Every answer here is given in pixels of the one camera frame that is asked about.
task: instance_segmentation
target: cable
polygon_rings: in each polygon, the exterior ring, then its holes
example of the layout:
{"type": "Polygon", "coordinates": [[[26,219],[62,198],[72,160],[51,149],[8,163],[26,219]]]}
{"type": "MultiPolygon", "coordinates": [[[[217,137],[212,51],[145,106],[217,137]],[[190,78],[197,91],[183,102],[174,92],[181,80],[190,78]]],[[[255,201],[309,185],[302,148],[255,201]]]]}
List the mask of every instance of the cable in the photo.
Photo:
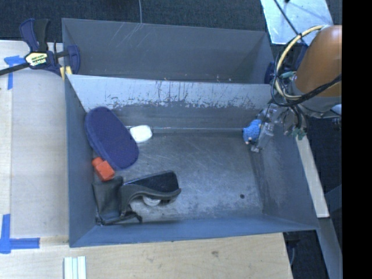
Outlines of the cable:
{"type": "MultiPolygon", "coordinates": [[[[289,43],[288,45],[285,47],[283,53],[281,54],[276,66],[275,66],[275,73],[276,75],[278,74],[279,70],[280,70],[280,67],[284,61],[284,58],[286,57],[286,55],[288,54],[288,52],[292,49],[292,47],[296,44],[296,42],[302,38],[302,37],[305,37],[307,36],[308,34],[310,34],[311,32],[314,32],[314,31],[317,31],[317,30],[320,30],[324,27],[324,25],[318,25],[318,26],[314,26],[314,27],[311,27],[307,30],[305,30],[304,32],[298,34],[297,36],[295,36],[289,43]]],[[[275,83],[275,87],[276,87],[276,90],[278,91],[278,93],[280,95],[282,95],[284,98],[287,98],[287,99],[299,99],[301,97],[301,95],[288,95],[285,91],[283,91],[280,86],[279,86],[279,83],[278,83],[278,80],[277,78],[274,78],[274,83],[275,83]]]]}
{"type": "Polygon", "coordinates": [[[315,88],[313,91],[310,91],[306,94],[303,94],[301,95],[300,98],[298,98],[297,100],[294,100],[294,101],[288,101],[287,103],[281,103],[281,102],[278,102],[276,100],[276,97],[275,97],[275,94],[274,94],[274,90],[273,90],[273,84],[274,82],[272,83],[271,85],[271,97],[273,98],[273,102],[278,105],[278,106],[294,106],[294,105],[298,105],[304,101],[307,101],[309,100],[310,98],[313,98],[315,97],[316,95],[322,93],[324,90],[334,86],[335,84],[339,83],[341,81],[341,78],[342,78],[342,74],[338,75],[333,81],[330,81],[329,83],[327,84],[324,84],[324,85],[321,85],[317,88],[315,88]]]}
{"type": "Polygon", "coordinates": [[[296,250],[295,248],[293,247],[292,248],[292,257],[291,257],[291,261],[289,262],[289,265],[292,267],[293,266],[293,262],[295,261],[295,255],[296,255],[296,250]]]}
{"type": "Polygon", "coordinates": [[[142,5],[141,5],[141,0],[138,0],[138,6],[139,6],[139,22],[142,24],[142,5]]]}
{"type": "MultiPolygon", "coordinates": [[[[285,20],[288,22],[288,24],[291,26],[292,30],[296,33],[296,34],[299,34],[298,31],[296,30],[295,26],[293,26],[293,24],[291,23],[291,21],[289,20],[289,18],[286,16],[286,14],[284,13],[284,11],[282,10],[282,8],[280,7],[279,3],[277,0],[274,0],[275,4],[278,6],[280,12],[282,13],[282,15],[284,16],[285,20]]],[[[301,37],[301,41],[306,45],[308,46],[307,43],[305,43],[305,40],[302,39],[301,37]]]]}

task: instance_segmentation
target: gray plastic tub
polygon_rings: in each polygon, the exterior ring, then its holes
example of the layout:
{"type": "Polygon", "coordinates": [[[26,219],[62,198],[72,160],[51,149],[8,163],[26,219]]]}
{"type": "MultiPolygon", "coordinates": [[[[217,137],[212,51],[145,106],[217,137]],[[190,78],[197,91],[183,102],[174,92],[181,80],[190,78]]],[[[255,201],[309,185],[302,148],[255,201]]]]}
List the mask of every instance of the gray plastic tub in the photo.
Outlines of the gray plastic tub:
{"type": "Polygon", "coordinates": [[[82,56],[79,74],[65,84],[71,247],[317,227],[295,140],[278,128],[265,150],[252,153],[242,139],[242,128],[270,99],[265,33],[65,19],[63,39],[82,56]],[[128,128],[153,130],[138,145],[138,160],[117,173],[124,181],[165,170],[177,175],[175,202],[132,202],[142,224],[96,225],[84,117],[97,106],[128,128]]]}

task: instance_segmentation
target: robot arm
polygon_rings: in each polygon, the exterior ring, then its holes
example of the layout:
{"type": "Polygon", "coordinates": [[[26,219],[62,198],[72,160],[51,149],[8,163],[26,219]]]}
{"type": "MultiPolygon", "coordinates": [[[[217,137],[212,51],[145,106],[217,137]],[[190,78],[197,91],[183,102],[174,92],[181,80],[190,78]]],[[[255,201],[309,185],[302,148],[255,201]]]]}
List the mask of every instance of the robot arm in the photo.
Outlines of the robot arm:
{"type": "Polygon", "coordinates": [[[279,124],[285,135],[301,140],[307,118],[341,117],[342,26],[316,26],[297,35],[276,60],[272,71],[271,101],[243,129],[243,139],[259,152],[279,124]],[[318,32],[295,71],[286,63],[289,51],[301,37],[318,32]]]}

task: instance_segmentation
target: orange object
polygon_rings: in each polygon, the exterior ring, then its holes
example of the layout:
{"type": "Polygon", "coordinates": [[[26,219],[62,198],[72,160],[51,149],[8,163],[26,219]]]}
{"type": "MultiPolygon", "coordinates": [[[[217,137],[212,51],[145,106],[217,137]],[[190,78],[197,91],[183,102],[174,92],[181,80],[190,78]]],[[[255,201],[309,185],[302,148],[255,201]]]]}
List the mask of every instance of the orange object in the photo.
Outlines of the orange object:
{"type": "Polygon", "coordinates": [[[115,175],[115,171],[111,165],[107,161],[103,161],[101,157],[93,159],[92,165],[99,179],[103,182],[111,180],[115,175]]]}

